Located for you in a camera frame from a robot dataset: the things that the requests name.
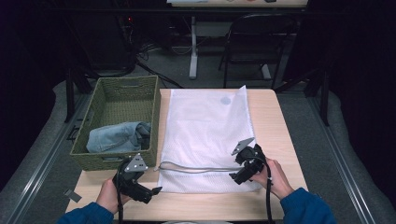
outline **table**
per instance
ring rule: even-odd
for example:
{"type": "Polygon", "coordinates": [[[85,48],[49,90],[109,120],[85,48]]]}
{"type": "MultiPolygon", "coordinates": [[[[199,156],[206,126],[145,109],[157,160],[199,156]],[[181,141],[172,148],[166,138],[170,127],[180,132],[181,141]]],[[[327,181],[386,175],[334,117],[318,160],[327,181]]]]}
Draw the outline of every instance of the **table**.
{"type": "MultiPolygon", "coordinates": [[[[305,8],[307,0],[276,0],[274,3],[267,3],[264,0],[207,0],[207,2],[177,2],[172,3],[172,7],[295,7],[305,8]]],[[[191,17],[191,63],[190,79],[197,78],[198,53],[196,48],[196,20],[191,17]]]]}
{"type": "MultiPolygon", "coordinates": [[[[170,90],[161,90],[161,111],[157,164],[159,164],[170,90]]],[[[277,159],[293,188],[307,189],[289,131],[276,95],[272,90],[247,90],[247,101],[257,143],[268,158],[277,159]]],[[[157,187],[158,172],[148,168],[139,183],[149,189],[157,187]]],[[[113,171],[82,171],[75,193],[82,199],[70,201],[66,212],[94,202],[102,182],[114,176],[113,171]]],[[[283,210],[275,195],[271,196],[273,219],[282,219],[283,210]]],[[[238,221],[267,219],[265,189],[254,192],[224,194],[178,194],[160,192],[148,204],[129,201],[124,205],[125,220],[145,221],[238,221]]]]}

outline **person's arm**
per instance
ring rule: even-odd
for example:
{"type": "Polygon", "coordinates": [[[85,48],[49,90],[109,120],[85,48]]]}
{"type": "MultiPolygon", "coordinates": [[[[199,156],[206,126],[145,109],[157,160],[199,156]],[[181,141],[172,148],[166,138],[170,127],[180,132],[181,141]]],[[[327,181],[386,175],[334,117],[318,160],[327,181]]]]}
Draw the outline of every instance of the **person's arm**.
{"type": "MultiPolygon", "coordinates": [[[[121,195],[122,204],[129,200],[131,200],[130,197],[121,195]]],[[[117,212],[117,190],[110,178],[102,184],[96,203],[90,203],[64,214],[57,223],[112,223],[114,214],[117,212]]]]}
{"type": "MultiPolygon", "coordinates": [[[[286,178],[279,162],[266,158],[271,170],[271,192],[280,200],[285,216],[285,224],[298,223],[336,223],[330,207],[319,196],[299,188],[294,190],[286,178]]],[[[263,187],[267,186],[266,167],[251,180],[259,182],[263,187]]]]}
{"type": "Polygon", "coordinates": [[[336,223],[332,210],[318,195],[309,193],[303,188],[280,201],[285,216],[283,221],[288,223],[336,223]]]}

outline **white mesh laundry bag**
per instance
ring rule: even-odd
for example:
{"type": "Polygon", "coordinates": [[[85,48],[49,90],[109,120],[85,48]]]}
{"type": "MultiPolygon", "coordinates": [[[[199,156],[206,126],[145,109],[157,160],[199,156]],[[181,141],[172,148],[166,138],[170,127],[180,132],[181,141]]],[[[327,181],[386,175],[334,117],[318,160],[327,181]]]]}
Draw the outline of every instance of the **white mesh laundry bag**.
{"type": "Polygon", "coordinates": [[[177,193],[261,188],[250,181],[237,185],[229,176],[242,168],[231,155],[234,148],[250,137],[246,87],[235,92],[171,90],[158,186],[177,193]]]}

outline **wire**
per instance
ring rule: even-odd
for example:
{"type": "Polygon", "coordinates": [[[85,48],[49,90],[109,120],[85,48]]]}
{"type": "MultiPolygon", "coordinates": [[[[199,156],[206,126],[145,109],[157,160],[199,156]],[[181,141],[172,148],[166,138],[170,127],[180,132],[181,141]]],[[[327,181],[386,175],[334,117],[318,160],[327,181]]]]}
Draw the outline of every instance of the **wire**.
{"type": "Polygon", "coordinates": [[[131,158],[124,159],[120,164],[119,168],[117,169],[116,173],[116,190],[117,190],[117,201],[118,201],[118,208],[119,208],[119,223],[123,222],[123,204],[121,200],[121,192],[120,192],[120,173],[121,168],[124,166],[125,163],[129,162],[131,158]]]}
{"type": "Polygon", "coordinates": [[[177,87],[179,87],[179,88],[181,88],[181,89],[184,89],[184,87],[180,86],[177,82],[175,82],[175,81],[172,80],[171,78],[166,77],[166,76],[164,76],[164,75],[162,75],[162,74],[160,74],[160,73],[158,73],[158,72],[155,72],[155,71],[151,70],[151,69],[150,69],[149,67],[147,67],[145,64],[139,62],[139,60],[136,60],[136,64],[137,64],[138,66],[140,66],[141,68],[145,69],[146,71],[148,71],[149,73],[151,73],[152,75],[158,76],[162,81],[169,82],[169,83],[171,83],[171,84],[173,84],[173,85],[175,85],[175,86],[177,86],[177,87]]]}
{"type": "Polygon", "coordinates": [[[263,160],[261,158],[258,157],[247,157],[247,159],[256,159],[262,162],[262,164],[264,164],[264,166],[267,168],[267,188],[265,191],[265,202],[266,202],[266,207],[267,207],[267,216],[268,216],[268,223],[269,224],[273,224],[274,221],[272,219],[272,212],[271,212],[271,200],[270,200],[270,196],[271,196],[271,186],[272,186],[272,176],[271,176],[271,169],[270,166],[268,165],[266,160],[263,160]]]}

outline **hand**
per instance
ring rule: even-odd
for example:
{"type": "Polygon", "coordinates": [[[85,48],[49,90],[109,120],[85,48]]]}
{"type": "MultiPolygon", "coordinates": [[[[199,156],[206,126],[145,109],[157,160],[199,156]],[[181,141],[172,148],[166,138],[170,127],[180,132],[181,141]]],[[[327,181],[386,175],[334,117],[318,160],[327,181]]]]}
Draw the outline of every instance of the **hand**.
{"type": "MultiPolygon", "coordinates": [[[[265,159],[267,160],[267,164],[271,170],[271,177],[273,184],[273,186],[271,186],[271,192],[273,192],[279,200],[282,200],[289,194],[293,193],[294,189],[289,184],[289,180],[286,178],[286,175],[283,172],[279,162],[268,158],[265,159]]],[[[250,179],[257,181],[263,187],[267,188],[267,180],[268,180],[267,167],[264,166],[261,172],[255,174],[250,179]]]]}
{"type": "MultiPolygon", "coordinates": [[[[130,197],[121,194],[121,202],[122,204],[126,204],[130,197]]],[[[119,211],[118,205],[119,202],[117,200],[117,189],[113,184],[113,180],[111,178],[105,180],[102,184],[102,188],[96,199],[96,202],[107,209],[112,214],[116,214],[119,211]]]]}

